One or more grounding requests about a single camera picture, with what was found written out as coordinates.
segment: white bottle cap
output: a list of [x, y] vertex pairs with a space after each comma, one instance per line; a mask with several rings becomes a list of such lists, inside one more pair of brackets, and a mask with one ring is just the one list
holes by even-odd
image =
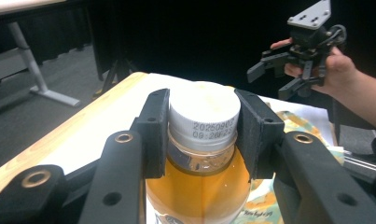
[[190, 82], [171, 89], [170, 135], [189, 149], [224, 149], [237, 134], [240, 107], [233, 88], [213, 82]]

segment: human hand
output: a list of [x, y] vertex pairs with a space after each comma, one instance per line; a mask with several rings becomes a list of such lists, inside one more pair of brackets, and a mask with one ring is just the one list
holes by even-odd
[[[292, 39], [285, 39], [273, 43], [270, 48], [277, 49], [283, 45], [290, 44]], [[345, 91], [345, 88], [348, 88], [349, 85], [353, 85], [356, 80], [357, 70], [353, 61], [343, 55], [341, 51], [334, 47], [330, 55], [326, 60], [327, 75], [325, 76], [324, 85], [318, 86], [313, 85], [312, 89], [334, 96], [339, 91]], [[302, 74], [302, 69], [292, 63], [285, 64], [285, 73], [292, 77], [298, 77]], [[318, 75], [318, 69], [313, 69], [313, 75]]]

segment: orange bottle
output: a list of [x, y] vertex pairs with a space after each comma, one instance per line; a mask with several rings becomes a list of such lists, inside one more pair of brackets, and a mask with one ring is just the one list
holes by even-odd
[[158, 221], [231, 223], [250, 190], [237, 139], [240, 100], [232, 88], [191, 82], [171, 89], [165, 176], [146, 181]]

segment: person's arm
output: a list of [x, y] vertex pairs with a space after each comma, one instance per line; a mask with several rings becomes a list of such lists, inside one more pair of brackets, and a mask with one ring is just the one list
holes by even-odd
[[[290, 39], [272, 44], [277, 48], [290, 43]], [[313, 90], [330, 95], [376, 127], [376, 78], [368, 76], [355, 68], [354, 62], [333, 48], [327, 57], [327, 76], [324, 86], [312, 86]], [[297, 77], [301, 68], [293, 64], [285, 65], [285, 73]]]

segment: orange liquid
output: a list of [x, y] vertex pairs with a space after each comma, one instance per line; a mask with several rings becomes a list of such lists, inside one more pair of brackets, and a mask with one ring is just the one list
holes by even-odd
[[230, 223], [248, 197], [249, 173], [235, 148], [228, 168], [216, 175], [188, 175], [167, 159], [165, 176], [146, 181], [146, 193], [163, 224], [176, 218], [183, 223]]

